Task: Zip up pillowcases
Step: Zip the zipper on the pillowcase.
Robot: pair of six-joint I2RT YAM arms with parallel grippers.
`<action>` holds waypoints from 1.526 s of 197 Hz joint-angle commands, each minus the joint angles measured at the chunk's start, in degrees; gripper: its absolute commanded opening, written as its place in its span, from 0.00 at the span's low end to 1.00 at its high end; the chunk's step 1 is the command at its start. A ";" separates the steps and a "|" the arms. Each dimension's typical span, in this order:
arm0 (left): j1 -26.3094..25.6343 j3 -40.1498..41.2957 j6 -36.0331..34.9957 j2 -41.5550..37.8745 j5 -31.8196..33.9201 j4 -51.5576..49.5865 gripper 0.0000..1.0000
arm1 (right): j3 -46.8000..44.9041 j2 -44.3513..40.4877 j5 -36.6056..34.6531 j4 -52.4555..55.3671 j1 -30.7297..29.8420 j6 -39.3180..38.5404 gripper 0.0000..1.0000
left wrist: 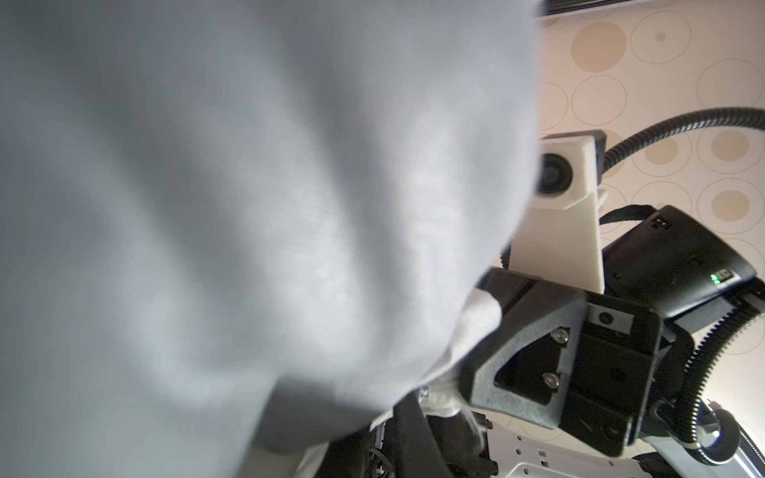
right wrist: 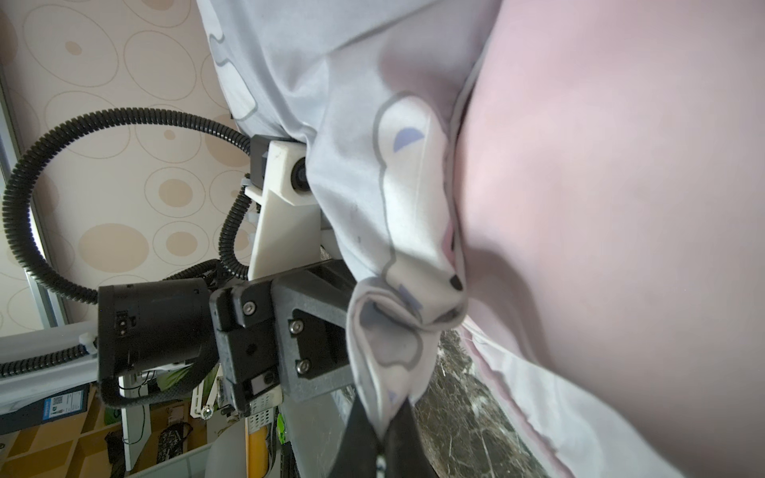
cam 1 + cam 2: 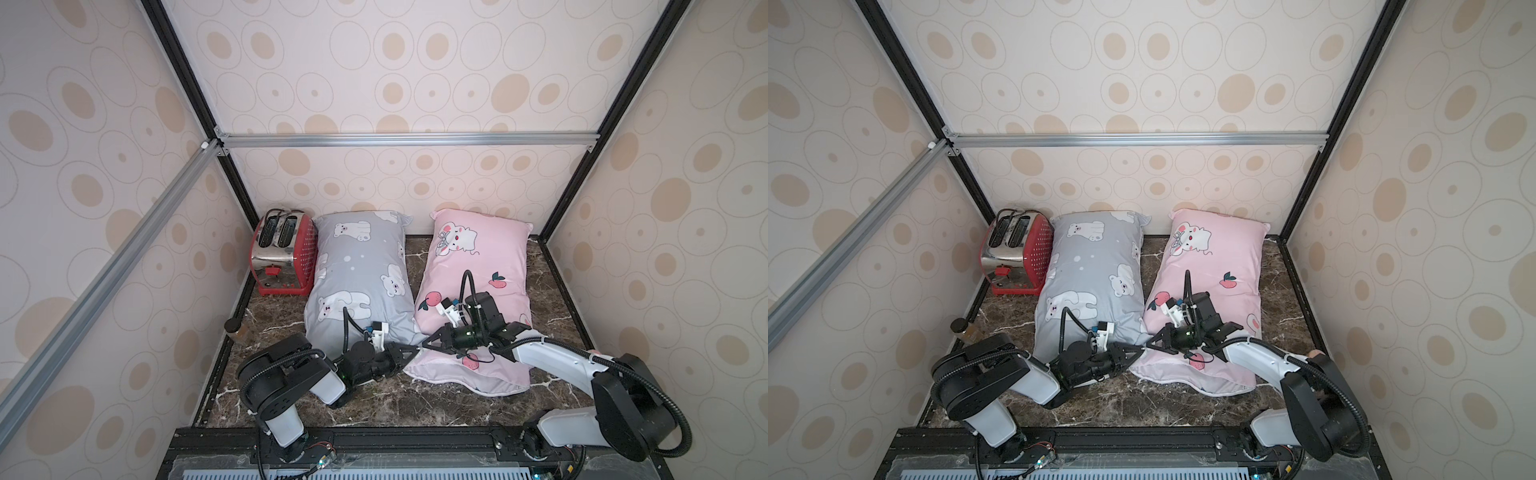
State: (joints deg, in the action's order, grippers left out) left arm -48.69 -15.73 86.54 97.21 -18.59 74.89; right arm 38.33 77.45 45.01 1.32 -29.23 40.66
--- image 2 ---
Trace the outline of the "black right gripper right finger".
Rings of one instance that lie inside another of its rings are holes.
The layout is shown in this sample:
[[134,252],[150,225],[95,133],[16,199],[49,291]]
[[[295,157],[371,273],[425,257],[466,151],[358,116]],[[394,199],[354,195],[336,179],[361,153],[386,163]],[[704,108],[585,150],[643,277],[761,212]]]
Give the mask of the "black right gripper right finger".
[[426,456],[414,408],[404,402],[390,423],[382,442],[388,478],[438,478]]

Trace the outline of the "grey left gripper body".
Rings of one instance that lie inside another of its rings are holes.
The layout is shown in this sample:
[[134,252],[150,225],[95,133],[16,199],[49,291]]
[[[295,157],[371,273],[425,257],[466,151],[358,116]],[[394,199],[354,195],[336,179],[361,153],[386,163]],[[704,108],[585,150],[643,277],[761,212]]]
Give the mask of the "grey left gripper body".
[[220,407],[251,415],[274,388],[306,402],[351,384],[345,328],[355,286],[332,259],[213,293]]

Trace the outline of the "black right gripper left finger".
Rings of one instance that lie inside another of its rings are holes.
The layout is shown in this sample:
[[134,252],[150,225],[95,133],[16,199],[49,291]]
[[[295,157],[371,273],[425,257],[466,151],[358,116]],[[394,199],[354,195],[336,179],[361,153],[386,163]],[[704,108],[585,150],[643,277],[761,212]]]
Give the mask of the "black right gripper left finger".
[[378,475],[378,436],[364,404],[355,398],[329,478],[375,478]]

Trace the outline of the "grey polar bear pillow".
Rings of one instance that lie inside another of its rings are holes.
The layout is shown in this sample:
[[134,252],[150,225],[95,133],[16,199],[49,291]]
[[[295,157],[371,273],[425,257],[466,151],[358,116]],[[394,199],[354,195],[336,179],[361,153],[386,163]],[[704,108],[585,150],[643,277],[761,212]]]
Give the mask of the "grey polar bear pillow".
[[496,1],[203,1],[221,91],[247,135],[307,148],[310,189],[356,279],[347,340],[378,435],[426,391],[465,317],[453,197]]

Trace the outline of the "pink cat pillow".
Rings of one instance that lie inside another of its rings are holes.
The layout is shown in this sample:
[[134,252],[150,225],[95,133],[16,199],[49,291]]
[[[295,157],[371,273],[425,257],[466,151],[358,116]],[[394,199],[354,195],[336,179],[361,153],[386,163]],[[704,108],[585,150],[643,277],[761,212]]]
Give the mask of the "pink cat pillow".
[[763,475],[762,2],[504,2],[456,197],[466,348],[550,475]]

